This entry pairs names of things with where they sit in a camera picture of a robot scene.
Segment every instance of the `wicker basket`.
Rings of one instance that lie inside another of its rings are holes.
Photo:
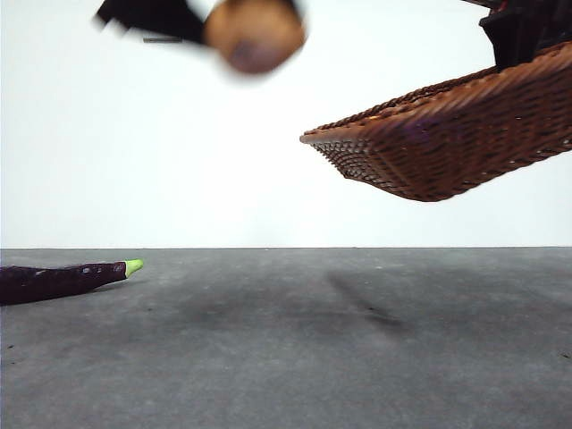
[[[348,179],[440,201],[572,149],[572,42],[307,131]]]

